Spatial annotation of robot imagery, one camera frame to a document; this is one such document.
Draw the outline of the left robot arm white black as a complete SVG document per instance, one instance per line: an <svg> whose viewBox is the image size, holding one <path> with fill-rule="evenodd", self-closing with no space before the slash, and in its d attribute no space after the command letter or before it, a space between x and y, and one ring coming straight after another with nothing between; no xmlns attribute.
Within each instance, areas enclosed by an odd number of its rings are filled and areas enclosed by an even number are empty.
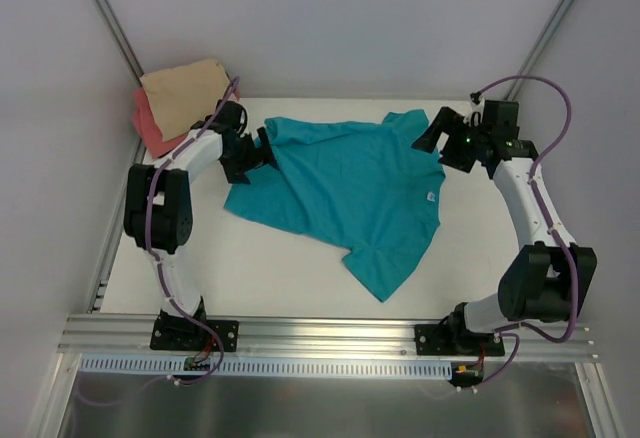
<svg viewBox="0 0 640 438"><path fill-rule="evenodd" d="M203 295L184 258L194 218L191 184L218 162L229 184L248 185L248 173L277 168L263 127L254 139L245 108L220 100L215 112L191 127L186 140L152 164L135 164L127 176L124 232L149 260L162 304L150 348L221 351L223 334L208 322Z"/></svg>

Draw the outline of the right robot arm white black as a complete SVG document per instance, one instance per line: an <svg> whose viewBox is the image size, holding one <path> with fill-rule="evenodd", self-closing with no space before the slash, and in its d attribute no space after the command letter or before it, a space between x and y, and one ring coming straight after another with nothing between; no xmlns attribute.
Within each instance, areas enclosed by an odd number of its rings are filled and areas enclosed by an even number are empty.
<svg viewBox="0 0 640 438"><path fill-rule="evenodd" d="M500 346L507 332L529 329L551 343L570 339L591 285L597 257L578 245L552 204L541 169L541 154L519 137L519 106L476 97L462 115L449 107L437 113L413 143L433 153L440 137L442 165L468 173L485 168L512 220L519 252L499 281L496 293L462 302L426 336L421 354L471 356Z"/></svg>

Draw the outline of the teal t shirt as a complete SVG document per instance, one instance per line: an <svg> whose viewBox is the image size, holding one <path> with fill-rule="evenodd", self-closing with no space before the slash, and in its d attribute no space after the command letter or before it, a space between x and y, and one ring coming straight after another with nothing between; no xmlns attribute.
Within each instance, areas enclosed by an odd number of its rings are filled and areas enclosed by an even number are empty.
<svg viewBox="0 0 640 438"><path fill-rule="evenodd" d="M225 209L248 221L344 248L346 269L378 301L416 270L439 219L445 172L414 149L429 125L414 109L382 122L268 118L277 165L249 172Z"/></svg>

